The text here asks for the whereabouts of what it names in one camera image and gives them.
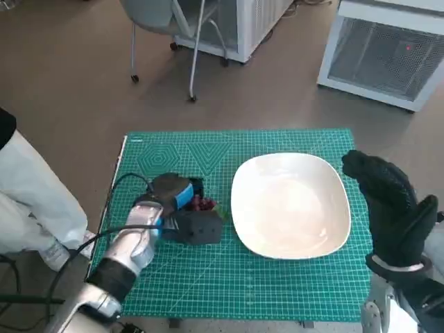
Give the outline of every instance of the white appliance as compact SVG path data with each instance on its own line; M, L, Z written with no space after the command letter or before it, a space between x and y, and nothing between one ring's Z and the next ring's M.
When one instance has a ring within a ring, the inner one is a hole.
M420 111L444 80L441 2L343 0L318 84Z
M247 62L261 41L279 21L293 0L220 0L218 16L228 57ZM175 37L174 41L194 48L194 41ZM211 26L202 27L199 50L217 56L223 55L217 36Z

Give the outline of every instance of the person's leg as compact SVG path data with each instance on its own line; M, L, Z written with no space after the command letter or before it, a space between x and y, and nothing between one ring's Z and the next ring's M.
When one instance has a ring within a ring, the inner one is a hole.
M83 242L87 217L82 207L17 130L0 150L0 191L28 206L38 223L66 247Z
M54 237L45 233L26 208L0 192L0 253L46 250Z

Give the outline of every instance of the grid lines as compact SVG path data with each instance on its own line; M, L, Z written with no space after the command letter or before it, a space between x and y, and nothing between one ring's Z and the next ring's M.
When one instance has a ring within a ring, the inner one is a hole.
M357 183L344 176L341 156L354 148L351 132L254 130L130 133L117 177L135 172L147 178L165 171L204 178L205 196L230 211L237 168L267 153L311 153L339 173L352 213L350 238L342 249L310 260L276 260L250 252L232 221L220 244L184 246L160 241L153 262L142 271L123 305L125 316L226 318L290 321L359 321L368 294L371 251L367 207ZM123 225L144 183L126 179L116 190L111 225ZM105 251L97 244L93 266Z

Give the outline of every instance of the white oval plate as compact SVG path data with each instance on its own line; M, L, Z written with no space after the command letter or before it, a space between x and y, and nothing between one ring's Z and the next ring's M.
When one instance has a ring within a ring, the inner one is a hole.
M234 175L231 210L241 241L265 257L329 255L350 234L350 206L341 178L313 155L276 153L243 163Z

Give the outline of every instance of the floor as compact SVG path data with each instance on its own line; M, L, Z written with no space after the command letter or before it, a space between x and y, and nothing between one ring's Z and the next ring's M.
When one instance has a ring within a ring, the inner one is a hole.
M26 138L78 198L95 231L122 137L130 130L351 128L359 149L390 159L410 176L419 197L444 200L441 169L444 86L422 112L369 101L316 85L332 6L300 6L244 67L224 69L202 55L199 100L187 103L191 52L172 53L169 38L138 31L140 83L129 78L130 22L118 1L23 0L0 12L0 105L17 116ZM19 257L24 292L43 293L52 273L31 253ZM65 292L83 275L77 263ZM3 288L13 288L10 272ZM28 318L21 313L28 311ZM36 306L3 318L30 325ZM147 332L165 320L140 319ZM183 332L299 332L297 323L186 321ZM318 332L360 332L358 324L317 324ZM34 332L41 332L39 326Z

